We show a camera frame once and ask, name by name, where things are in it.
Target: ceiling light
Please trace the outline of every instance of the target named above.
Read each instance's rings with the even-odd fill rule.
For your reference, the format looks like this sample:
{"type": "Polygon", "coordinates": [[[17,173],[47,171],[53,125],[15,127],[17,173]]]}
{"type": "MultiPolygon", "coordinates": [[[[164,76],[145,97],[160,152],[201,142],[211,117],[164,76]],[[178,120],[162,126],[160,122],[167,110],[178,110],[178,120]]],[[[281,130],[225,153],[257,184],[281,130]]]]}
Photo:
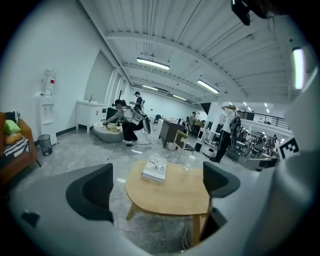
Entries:
{"type": "Polygon", "coordinates": [[[305,82],[305,60],[304,51],[301,48],[293,48],[295,82],[296,89],[302,89],[305,82]]]}
{"type": "Polygon", "coordinates": [[[155,62],[155,61],[144,59],[144,58],[136,58],[136,61],[139,62],[139,63],[144,63],[144,64],[148,64],[148,65],[151,65],[151,66],[155,66],[155,67],[158,67],[158,68],[161,68],[161,69],[164,69],[164,70],[169,70],[170,69],[170,66],[168,66],[168,65],[164,65],[164,64],[161,64],[159,62],[155,62]]]}
{"type": "Polygon", "coordinates": [[[176,97],[176,98],[178,98],[178,99],[180,99],[180,100],[186,101],[185,98],[181,98],[181,97],[179,97],[179,96],[177,96],[177,95],[173,95],[173,97],[176,97]]]}
{"type": "Polygon", "coordinates": [[[152,90],[158,91],[158,89],[157,89],[157,88],[153,88],[153,87],[146,86],[146,85],[142,85],[142,86],[143,86],[143,87],[145,87],[145,88],[148,88],[148,89],[152,89],[152,90]]]}
{"type": "Polygon", "coordinates": [[[203,87],[209,89],[210,91],[214,92],[215,94],[218,94],[219,91],[216,90],[215,88],[212,88],[209,84],[205,83],[204,81],[202,80],[198,80],[196,81],[198,84],[202,85],[203,87]]]}

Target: gray floor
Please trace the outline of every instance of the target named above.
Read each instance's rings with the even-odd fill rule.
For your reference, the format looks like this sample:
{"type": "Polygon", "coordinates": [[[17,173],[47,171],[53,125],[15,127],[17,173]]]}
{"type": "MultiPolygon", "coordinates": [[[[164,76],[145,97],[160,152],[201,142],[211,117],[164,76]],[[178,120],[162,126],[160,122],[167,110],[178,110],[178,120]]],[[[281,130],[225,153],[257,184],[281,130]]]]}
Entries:
{"type": "MultiPolygon", "coordinates": [[[[17,191],[23,191],[23,189],[43,177],[83,167],[113,163],[114,188],[110,196],[110,208],[114,214],[115,227],[135,245],[151,254],[167,255],[180,252],[184,249],[182,238],[185,233],[185,224],[191,220],[190,218],[160,217],[138,212],[134,213],[130,221],[126,221],[131,201],[124,188],[126,175],[131,165],[137,160],[147,160],[150,154],[159,154],[174,163],[177,160],[174,156],[169,158],[171,145],[163,148],[161,140],[158,139],[159,133],[157,125],[153,126],[151,134],[147,136],[151,141],[151,144],[148,144],[149,141],[145,139],[145,135],[138,131],[136,132],[138,143],[145,145],[137,144],[128,147],[124,143],[105,143],[93,132],[87,135],[85,129],[80,129],[78,132],[68,132],[58,137],[60,143],[53,146],[53,153],[50,156],[42,156],[41,152],[38,152],[42,167],[34,164],[20,174],[20,177],[12,185],[13,188],[10,195],[13,197],[17,191]]],[[[192,146],[196,142],[195,138],[188,140],[188,143],[192,146]]],[[[195,167],[202,168],[203,161],[209,160],[201,152],[194,152],[193,155],[196,157],[195,167]]],[[[183,162],[187,156],[188,153],[184,152],[183,162]]],[[[221,163],[240,166],[238,162],[232,162],[226,156],[223,157],[221,163]]],[[[192,240],[192,220],[188,226],[186,237],[190,244],[192,240]]]]}

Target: black pants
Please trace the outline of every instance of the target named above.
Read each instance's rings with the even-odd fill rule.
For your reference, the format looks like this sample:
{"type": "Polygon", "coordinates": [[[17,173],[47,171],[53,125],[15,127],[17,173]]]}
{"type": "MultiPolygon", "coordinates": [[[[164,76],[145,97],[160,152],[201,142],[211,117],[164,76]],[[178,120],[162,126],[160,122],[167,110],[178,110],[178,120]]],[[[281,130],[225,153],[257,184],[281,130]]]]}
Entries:
{"type": "Polygon", "coordinates": [[[141,130],[143,127],[144,127],[144,124],[142,121],[140,121],[138,125],[136,125],[133,122],[124,122],[122,125],[124,139],[127,142],[137,141],[138,138],[135,135],[134,131],[141,130]]]}
{"type": "Polygon", "coordinates": [[[230,145],[230,133],[226,132],[225,130],[221,130],[221,134],[219,137],[219,146],[218,151],[216,153],[215,159],[221,160],[221,158],[225,155],[227,151],[228,145],[230,145]]]}

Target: book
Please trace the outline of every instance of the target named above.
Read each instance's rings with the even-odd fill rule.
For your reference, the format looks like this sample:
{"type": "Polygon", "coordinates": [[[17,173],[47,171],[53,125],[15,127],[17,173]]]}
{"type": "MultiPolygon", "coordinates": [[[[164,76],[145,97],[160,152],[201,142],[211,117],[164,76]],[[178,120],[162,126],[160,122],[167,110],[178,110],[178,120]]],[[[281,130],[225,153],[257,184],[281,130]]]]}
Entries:
{"type": "Polygon", "coordinates": [[[167,159],[152,154],[146,162],[141,176],[157,182],[164,182],[166,180],[166,172],[167,159]]]}

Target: qr code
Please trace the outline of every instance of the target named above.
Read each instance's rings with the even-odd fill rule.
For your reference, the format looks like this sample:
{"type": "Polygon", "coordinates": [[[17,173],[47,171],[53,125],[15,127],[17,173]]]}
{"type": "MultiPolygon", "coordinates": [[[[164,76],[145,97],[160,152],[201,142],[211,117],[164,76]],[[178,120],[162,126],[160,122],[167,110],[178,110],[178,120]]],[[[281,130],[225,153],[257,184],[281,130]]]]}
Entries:
{"type": "Polygon", "coordinates": [[[290,158],[299,153],[299,147],[294,137],[282,143],[279,147],[279,156],[282,160],[290,158]]]}

